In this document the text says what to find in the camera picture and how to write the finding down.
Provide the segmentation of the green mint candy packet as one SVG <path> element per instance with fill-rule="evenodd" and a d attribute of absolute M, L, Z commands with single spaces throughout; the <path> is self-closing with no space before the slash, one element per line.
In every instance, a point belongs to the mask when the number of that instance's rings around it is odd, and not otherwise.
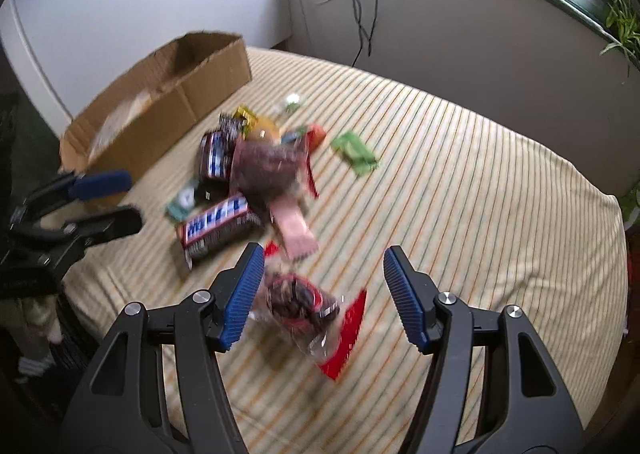
<path fill-rule="evenodd" d="M 172 221 L 183 222 L 198 205 L 198 181 L 190 180 L 165 206 L 165 213 Z"/>

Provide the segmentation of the small red-edged snack bag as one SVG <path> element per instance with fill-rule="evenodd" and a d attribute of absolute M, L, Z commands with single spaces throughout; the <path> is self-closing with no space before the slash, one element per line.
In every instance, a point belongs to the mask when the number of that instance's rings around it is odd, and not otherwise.
<path fill-rule="evenodd" d="M 324 376 L 335 380 L 355 347 L 366 303 L 364 289 L 347 296 L 321 289 L 298 274 L 270 241 L 250 318 L 288 338 Z"/>

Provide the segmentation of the snickers bar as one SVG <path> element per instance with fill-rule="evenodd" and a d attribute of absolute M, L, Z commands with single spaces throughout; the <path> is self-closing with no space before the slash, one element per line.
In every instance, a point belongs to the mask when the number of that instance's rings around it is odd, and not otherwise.
<path fill-rule="evenodd" d="M 222 114 L 218 127 L 202 136 L 196 159 L 201 182 L 228 182 L 235 143 L 242 128 L 243 121 L 240 118 Z"/>
<path fill-rule="evenodd" d="M 264 228 L 262 219 L 242 194 L 186 219 L 176 228 L 189 270 L 224 246 Z"/>

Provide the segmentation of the pink snack packet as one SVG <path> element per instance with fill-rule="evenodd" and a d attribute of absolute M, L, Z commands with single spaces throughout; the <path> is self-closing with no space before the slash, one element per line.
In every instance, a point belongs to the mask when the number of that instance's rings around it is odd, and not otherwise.
<path fill-rule="evenodd" d="M 280 196 L 271 200 L 269 211 L 280 233 L 286 255 L 291 261 L 306 258 L 319 249 L 318 241 L 295 198 Z"/>

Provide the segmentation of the dark dates clear bag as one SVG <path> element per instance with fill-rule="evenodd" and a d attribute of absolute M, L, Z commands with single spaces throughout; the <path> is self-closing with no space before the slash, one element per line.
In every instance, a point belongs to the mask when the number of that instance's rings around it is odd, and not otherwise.
<path fill-rule="evenodd" d="M 317 199 L 306 137 L 280 144 L 239 140 L 231 160 L 229 188 L 231 194 L 265 201 L 283 195 Z"/>

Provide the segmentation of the yellow candy wrapper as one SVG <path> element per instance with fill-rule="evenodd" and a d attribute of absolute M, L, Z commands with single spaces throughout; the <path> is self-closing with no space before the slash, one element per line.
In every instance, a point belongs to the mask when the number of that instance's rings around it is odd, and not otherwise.
<path fill-rule="evenodd" d="M 245 105 L 240 105 L 234 110 L 233 118 L 239 120 L 244 134 L 250 133 L 258 121 L 257 115 Z"/>

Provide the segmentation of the green candy wrapper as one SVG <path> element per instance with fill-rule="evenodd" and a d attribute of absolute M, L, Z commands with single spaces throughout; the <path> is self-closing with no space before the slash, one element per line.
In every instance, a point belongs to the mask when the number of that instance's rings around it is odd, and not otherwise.
<path fill-rule="evenodd" d="M 352 131 L 334 137 L 330 146 L 358 177 L 371 173 L 378 167 L 378 157 L 363 143 L 360 136 Z"/>

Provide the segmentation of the colourful snack packet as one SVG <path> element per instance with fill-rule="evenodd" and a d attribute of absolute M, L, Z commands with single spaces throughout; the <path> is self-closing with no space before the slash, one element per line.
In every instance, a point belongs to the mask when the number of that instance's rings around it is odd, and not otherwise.
<path fill-rule="evenodd" d="M 316 151 L 326 138 L 326 131 L 321 125 L 311 123 L 310 125 L 301 125 L 298 128 L 289 129 L 281 135 L 281 142 L 294 143 L 302 140 L 307 144 L 308 151 L 312 154 Z"/>

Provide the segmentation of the small green-white candy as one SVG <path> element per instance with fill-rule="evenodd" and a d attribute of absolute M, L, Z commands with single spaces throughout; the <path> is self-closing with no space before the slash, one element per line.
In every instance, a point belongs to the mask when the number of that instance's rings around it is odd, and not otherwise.
<path fill-rule="evenodd" d="M 283 111 L 288 115 L 293 114 L 297 109 L 302 106 L 302 98 L 297 93 L 291 93 L 285 96 L 282 102 Z"/>

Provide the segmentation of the brown cardboard box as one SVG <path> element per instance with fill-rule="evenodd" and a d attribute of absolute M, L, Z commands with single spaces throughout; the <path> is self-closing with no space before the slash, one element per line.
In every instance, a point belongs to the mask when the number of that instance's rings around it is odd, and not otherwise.
<path fill-rule="evenodd" d="M 70 122 L 60 138 L 62 169 L 125 170 L 137 182 L 250 80 L 242 36 L 188 32 L 137 62 Z"/>

